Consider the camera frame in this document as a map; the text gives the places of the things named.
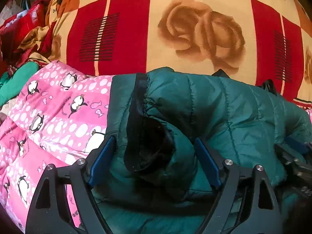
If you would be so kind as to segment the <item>red beige rose blanket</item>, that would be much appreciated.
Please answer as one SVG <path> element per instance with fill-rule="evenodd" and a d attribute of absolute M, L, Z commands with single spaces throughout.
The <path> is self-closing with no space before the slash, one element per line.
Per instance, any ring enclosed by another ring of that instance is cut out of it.
<path fill-rule="evenodd" d="M 311 108 L 311 20 L 297 0 L 51 0 L 51 59 L 87 75 L 223 70 Z"/>

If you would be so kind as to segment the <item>red gold fabric pile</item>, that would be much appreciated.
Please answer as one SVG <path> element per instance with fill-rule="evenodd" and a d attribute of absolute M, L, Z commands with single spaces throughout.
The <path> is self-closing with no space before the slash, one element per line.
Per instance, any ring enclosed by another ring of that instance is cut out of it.
<path fill-rule="evenodd" d="M 36 0 L 28 11 L 1 25 L 1 74 L 12 76 L 27 61 L 44 66 L 60 58 L 61 37 L 49 22 L 51 2 Z"/>

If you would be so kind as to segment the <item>pink penguin quilt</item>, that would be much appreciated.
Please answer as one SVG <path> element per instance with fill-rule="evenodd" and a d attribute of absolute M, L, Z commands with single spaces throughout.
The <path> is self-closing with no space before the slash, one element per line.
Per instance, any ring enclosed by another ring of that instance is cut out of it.
<path fill-rule="evenodd" d="M 104 140 L 111 84 L 53 61 L 23 87 L 1 125 L 1 208 L 18 230 L 46 166 L 71 165 Z"/>

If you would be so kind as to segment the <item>green cloth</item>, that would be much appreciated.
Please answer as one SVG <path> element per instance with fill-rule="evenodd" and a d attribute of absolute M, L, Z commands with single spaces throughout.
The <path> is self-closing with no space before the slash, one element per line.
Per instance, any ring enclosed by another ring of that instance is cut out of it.
<path fill-rule="evenodd" d="M 1 107 L 10 99 L 16 97 L 27 83 L 27 81 L 39 70 L 36 62 L 27 62 L 16 70 L 14 75 L 9 76 L 8 72 L 1 76 Z"/>

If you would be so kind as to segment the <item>dark green puffer jacket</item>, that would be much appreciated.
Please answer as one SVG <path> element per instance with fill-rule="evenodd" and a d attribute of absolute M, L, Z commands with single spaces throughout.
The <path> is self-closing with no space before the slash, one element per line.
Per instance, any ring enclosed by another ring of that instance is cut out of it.
<path fill-rule="evenodd" d="M 138 145 L 164 151 L 159 172 L 137 176 L 124 164 L 126 125 L 135 75 L 112 79 L 107 136 L 116 150 L 104 183 L 94 190 L 113 233 L 194 233 L 212 207 L 214 195 L 195 155 L 201 138 L 235 164 L 261 164 L 273 185 L 286 177 L 274 145 L 287 136 L 311 140 L 309 115 L 282 96 L 228 78 L 183 74 L 161 68 L 147 74 L 143 113 L 160 122 L 172 141 L 166 149 L 150 126 Z"/>

